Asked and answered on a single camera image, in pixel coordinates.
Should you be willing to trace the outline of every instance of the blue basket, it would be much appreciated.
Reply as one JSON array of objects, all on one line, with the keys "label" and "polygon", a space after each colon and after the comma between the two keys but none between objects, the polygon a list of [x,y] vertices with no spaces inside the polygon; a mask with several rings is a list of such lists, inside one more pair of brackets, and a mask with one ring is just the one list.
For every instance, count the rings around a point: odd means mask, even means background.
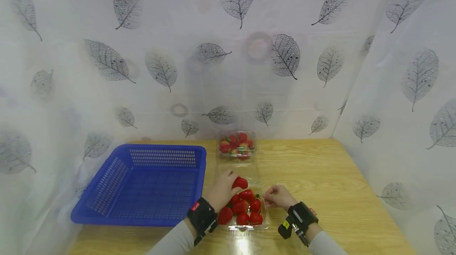
[{"label": "blue basket", "polygon": [[176,226],[200,197],[206,149],[124,144],[114,149],[71,213],[77,224]]}]

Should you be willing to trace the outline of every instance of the red strawberry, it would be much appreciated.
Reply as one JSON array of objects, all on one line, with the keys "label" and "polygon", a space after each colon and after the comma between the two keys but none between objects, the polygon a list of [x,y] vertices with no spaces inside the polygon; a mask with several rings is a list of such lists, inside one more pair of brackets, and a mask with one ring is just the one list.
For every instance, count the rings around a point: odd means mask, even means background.
[{"label": "red strawberry", "polygon": [[250,212],[251,213],[260,213],[260,211],[261,211],[261,201],[256,198],[250,203]]},{"label": "red strawberry", "polygon": [[246,201],[240,200],[233,205],[231,210],[233,210],[234,214],[247,213],[247,211],[249,210],[249,203],[247,203]]},{"label": "red strawberry", "polygon": [[251,213],[249,222],[252,225],[262,225],[263,224],[263,217],[261,216],[261,214]]},{"label": "red strawberry", "polygon": [[238,141],[238,139],[236,138],[236,136],[230,135],[230,137],[229,137],[229,143],[232,144],[232,145],[236,145],[236,147],[237,147],[238,144],[239,144],[239,141]]},{"label": "red strawberry", "polygon": [[219,144],[220,152],[228,153],[229,147],[230,147],[230,144],[228,141],[226,141],[226,140],[220,141],[220,144]]},{"label": "red strawberry", "polygon": [[230,142],[230,144],[229,144],[229,149],[230,149],[230,150],[237,149],[237,148],[238,148],[237,146],[238,146],[237,143]]},{"label": "red strawberry", "polygon": [[242,153],[242,156],[237,157],[241,161],[245,161],[247,159],[250,159],[250,154],[249,153]]},{"label": "red strawberry", "polygon": [[235,204],[239,201],[239,195],[235,194],[230,200],[228,204]]},{"label": "red strawberry", "polygon": [[249,203],[255,199],[255,194],[252,190],[245,190],[239,193],[239,198],[248,201]]},{"label": "red strawberry", "polygon": [[247,183],[246,179],[237,177],[236,180],[234,180],[233,186],[231,186],[231,188],[234,189],[236,187],[240,187],[241,189],[247,189],[247,186],[249,186],[249,183]]},{"label": "red strawberry", "polygon": [[249,219],[250,219],[250,217],[249,217],[248,214],[241,213],[236,218],[236,224],[237,225],[248,225],[249,224]]},{"label": "red strawberry", "polygon": [[253,140],[248,139],[248,140],[246,141],[246,143],[247,143],[247,145],[249,146],[249,148],[254,148],[254,142],[253,142]]},{"label": "red strawberry", "polygon": [[239,141],[240,141],[240,142],[247,141],[247,139],[249,138],[249,137],[247,136],[247,134],[245,134],[245,133],[239,133],[239,134],[237,135],[237,137],[239,138]]},{"label": "red strawberry", "polygon": [[229,207],[224,207],[218,214],[218,224],[225,225],[233,218],[233,212]]}]

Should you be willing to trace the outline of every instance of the person's right hand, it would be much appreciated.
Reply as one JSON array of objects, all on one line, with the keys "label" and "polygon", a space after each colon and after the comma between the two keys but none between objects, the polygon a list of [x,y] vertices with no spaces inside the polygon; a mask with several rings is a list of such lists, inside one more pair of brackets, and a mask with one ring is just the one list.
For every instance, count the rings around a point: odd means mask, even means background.
[{"label": "person's right hand", "polygon": [[264,194],[266,207],[281,207],[288,212],[288,209],[297,204],[298,201],[282,185],[271,186]]}]

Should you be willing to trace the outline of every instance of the strawberry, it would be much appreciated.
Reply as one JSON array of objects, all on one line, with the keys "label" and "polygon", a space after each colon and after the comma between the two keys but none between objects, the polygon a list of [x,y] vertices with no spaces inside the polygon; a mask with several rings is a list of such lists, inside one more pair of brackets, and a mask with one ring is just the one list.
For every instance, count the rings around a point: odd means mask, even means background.
[{"label": "strawberry", "polygon": [[256,198],[250,203],[250,212],[251,213],[260,213],[260,211],[261,211],[261,201]]},{"label": "strawberry", "polygon": [[237,146],[238,146],[237,143],[232,143],[232,142],[230,142],[230,144],[229,144],[229,149],[231,149],[231,150],[237,149],[237,148],[238,148]]},{"label": "strawberry", "polygon": [[249,222],[250,222],[251,225],[262,225],[263,224],[263,217],[261,216],[261,214],[251,213]]},{"label": "strawberry", "polygon": [[229,203],[228,204],[235,204],[239,201],[239,195],[238,194],[235,194],[230,200],[229,200]]},{"label": "strawberry", "polygon": [[247,151],[247,150],[250,150],[249,148],[249,144],[247,144],[247,142],[241,142],[238,146],[238,149],[241,150],[241,151]]},{"label": "strawberry", "polygon": [[249,148],[254,148],[254,142],[253,142],[253,140],[248,139],[248,140],[246,141],[246,143],[247,143],[247,145],[249,146]]},{"label": "strawberry", "polygon": [[250,217],[249,217],[248,214],[241,213],[236,218],[236,224],[237,225],[248,225],[249,224],[249,219],[250,219]]},{"label": "strawberry", "polygon": [[232,149],[230,147],[229,154],[233,157],[236,157],[239,154],[239,150],[237,148]]},{"label": "strawberry", "polygon": [[236,136],[230,135],[230,136],[229,136],[229,143],[232,144],[232,145],[236,145],[236,147],[237,147],[238,144],[239,144],[239,141],[238,141],[238,139],[236,138]]},{"label": "strawberry", "polygon": [[218,224],[225,225],[233,218],[233,212],[229,207],[224,207],[218,214]]},{"label": "strawberry", "polygon": [[249,183],[247,183],[246,179],[237,177],[236,180],[234,180],[233,186],[231,186],[231,188],[234,189],[236,187],[240,187],[241,189],[247,189],[247,186],[249,186]]},{"label": "strawberry", "polygon": [[247,211],[249,210],[249,203],[240,200],[233,205],[233,208],[231,210],[233,210],[234,214],[247,213]]},{"label": "strawberry", "polygon": [[249,189],[249,190],[240,192],[239,198],[250,203],[251,201],[253,201],[255,199],[255,194],[254,194],[254,192],[252,192],[252,190]]},{"label": "strawberry", "polygon": [[228,153],[229,147],[230,147],[230,144],[228,141],[226,141],[226,140],[220,141],[220,144],[219,144],[220,152]]},{"label": "strawberry", "polygon": [[237,135],[237,137],[239,138],[239,141],[240,141],[240,142],[245,142],[245,141],[247,141],[247,139],[249,138],[249,137],[247,136],[247,134],[245,134],[245,133],[239,133],[239,134]]}]

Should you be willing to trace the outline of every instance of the black wrist strap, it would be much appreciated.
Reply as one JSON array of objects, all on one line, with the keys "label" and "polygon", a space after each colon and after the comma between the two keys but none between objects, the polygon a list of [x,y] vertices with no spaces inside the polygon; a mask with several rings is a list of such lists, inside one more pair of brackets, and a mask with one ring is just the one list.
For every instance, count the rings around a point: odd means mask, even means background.
[{"label": "black wrist strap", "polygon": [[188,210],[187,217],[197,231],[197,237],[194,242],[195,246],[207,233],[213,232],[219,225],[214,208],[204,198],[200,198]]},{"label": "black wrist strap", "polygon": [[279,226],[279,234],[284,239],[288,239],[291,236],[292,230],[298,235],[299,239],[304,243],[305,246],[309,247],[305,234],[309,229],[309,225],[318,223],[316,213],[308,208],[303,202],[295,204],[288,209],[288,217],[284,223]]}]

